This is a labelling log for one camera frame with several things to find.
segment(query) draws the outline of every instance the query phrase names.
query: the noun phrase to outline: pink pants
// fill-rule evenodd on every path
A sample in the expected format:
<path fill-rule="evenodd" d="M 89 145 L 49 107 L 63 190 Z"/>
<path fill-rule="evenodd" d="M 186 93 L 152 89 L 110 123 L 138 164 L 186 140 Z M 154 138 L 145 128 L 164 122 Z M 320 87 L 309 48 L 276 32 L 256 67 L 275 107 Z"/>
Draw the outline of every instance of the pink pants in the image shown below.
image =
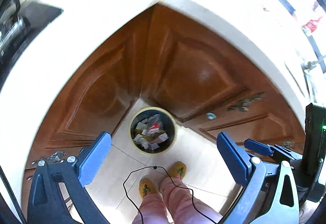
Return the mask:
<path fill-rule="evenodd" d="M 177 186 L 187 187 L 182 183 L 182 180 L 172 179 Z M 149 194 L 143 198 L 139 209 L 143 215 L 144 224 L 169 224 L 166 208 L 171 213 L 175 224 L 212 224 L 209 219 L 194 209 L 192 192 L 190 190 L 176 187 L 170 178 L 165 178 L 160 191 L 164 201 L 159 194 Z M 194 203 L 200 212 L 210 217 L 216 223 L 222 218 L 219 213 L 199 199 L 194 198 Z M 139 213 L 132 224 L 141 224 Z"/>

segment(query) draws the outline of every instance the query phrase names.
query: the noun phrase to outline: tiled floor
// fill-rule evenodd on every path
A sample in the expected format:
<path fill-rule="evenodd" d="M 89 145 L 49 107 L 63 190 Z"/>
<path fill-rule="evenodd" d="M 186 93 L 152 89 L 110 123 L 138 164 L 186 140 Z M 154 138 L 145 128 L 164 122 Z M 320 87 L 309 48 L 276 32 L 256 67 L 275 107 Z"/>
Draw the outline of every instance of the tiled floor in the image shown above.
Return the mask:
<path fill-rule="evenodd" d="M 214 143 L 184 127 L 178 127 L 177 140 L 173 147 L 163 154 L 146 155 L 138 151 L 128 138 L 129 122 L 140 109 L 147 107 L 138 100 L 112 139 L 112 148 L 99 169 L 93 182 L 86 186 L 97 207 L 111 224 L 130 224 L 137 209 L 126 197 L 123 182 L 131 171 L 145 166 L 168 168 L 177 161 L 187 165 L 183 182 L 194 190 L 194 195 L 214 210 L 224 214 L 234 200 L 239 187 L 235 184 L 227 166 Z M 126 182 L 128 196 L 139 206 L 139 181 L 147 175 L 154 183 L 164 178 L 162 169 L 150 168 L 132 173 Z M 82 222 L 76 209 L 71 210 L 73 218 Z"/>

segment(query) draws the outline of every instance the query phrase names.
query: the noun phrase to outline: leg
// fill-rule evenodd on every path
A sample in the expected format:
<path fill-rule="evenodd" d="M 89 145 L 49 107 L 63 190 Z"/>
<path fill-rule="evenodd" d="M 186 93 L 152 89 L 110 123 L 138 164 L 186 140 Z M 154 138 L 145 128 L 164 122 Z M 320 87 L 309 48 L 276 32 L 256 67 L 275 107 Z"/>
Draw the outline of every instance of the leg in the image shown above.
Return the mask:
<path fill-rule="evenodd" d="M 169 224 L 166 206 L 164 205 L 162 197 L 157 194 L 153 183 L 147 179 L 141 180 L 139 192 L 143 198 L 139 210 L 143 215 L 144 224 Z M 139 213 L 132 224 L 141 224 L 141 216 Z"/>
<path fill-rule="evenodd" d="M 185 175 L 186 167 L 184 164 L 176 163 L 177 168 L 174 168 L 169 171 L 169 175 L 172 178 L 173 182 L 180 187 L 187 187 L 182 182 L 182 178 Z M 176 187 L 170 178 L 165 178 L 162 182 L 160 188 L 163 194 L 163 200 L 168 210 L 171 213 L 175 224 L 212 224 L 209 219 L 198 213 L 192 204 L 192 193 L 190 190 L 182 189 Z M 194 204 L 196 208 L 210 217 L 216 223 L 222 218 L 222 216 L 214 211 L 211 207 L 200 201 L 199 199 L 194 198 Z"/>

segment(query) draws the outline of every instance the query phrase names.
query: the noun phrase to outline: foot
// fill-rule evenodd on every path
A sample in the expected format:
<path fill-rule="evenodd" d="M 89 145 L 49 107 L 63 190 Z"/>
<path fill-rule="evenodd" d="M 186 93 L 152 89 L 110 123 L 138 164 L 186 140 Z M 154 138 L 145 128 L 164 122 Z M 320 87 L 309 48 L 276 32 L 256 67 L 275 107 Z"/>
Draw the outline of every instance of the foot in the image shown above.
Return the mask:
<path fill-rule="evenodd" d="M 168 171 L 168 173 L 172 178 L 178 178 L 182 180 L 185 177 L 186 171 L 187 166 L 183 162 L 176 162 Z"/>
<path fill-rule="evenodd" d="M 142 179 L 139 182 L 139 194 L 141 195 L 141 198 L 150 194 L 157 194 L 156 188 L 151 180 Z"/>

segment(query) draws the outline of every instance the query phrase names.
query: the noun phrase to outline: trash can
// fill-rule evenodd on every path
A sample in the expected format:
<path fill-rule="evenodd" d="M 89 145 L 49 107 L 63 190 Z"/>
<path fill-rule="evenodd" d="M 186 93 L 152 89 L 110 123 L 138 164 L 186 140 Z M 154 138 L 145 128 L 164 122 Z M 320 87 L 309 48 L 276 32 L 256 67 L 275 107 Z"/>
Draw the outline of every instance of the trash can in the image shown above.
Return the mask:
<path fill-rule="evenodd" d="M 137 144 L 134 142 L 134 138 L 137 136 L 137 132 L 135 131 L 137 124 L 141 121 L 143 121 L 146 118 L 152 117 L 156 114 L 160 114 L 161 122 L 163 124 L 163 129 L 168 135 L 168 139 L 165 140 L 162 143 L 159 143 L 159 148 L 150 150 L 145 149 L 142 145 Z M 129 130 L 129 136 L 132 141 L 132 144 L 141 152 L 145 154 L 158 154 L 162 153 L 164 151 L 167 151 L 170 149 L 175 140 L 177 135 L 177 125 L 175 123 L 175 120 L 171 116 L 169 112 L 166 110 L 159 108 L 159 107 L 146 107 L 144 109 L 139 110 L 131 119 L 130 121 L 130 130 Z"/>

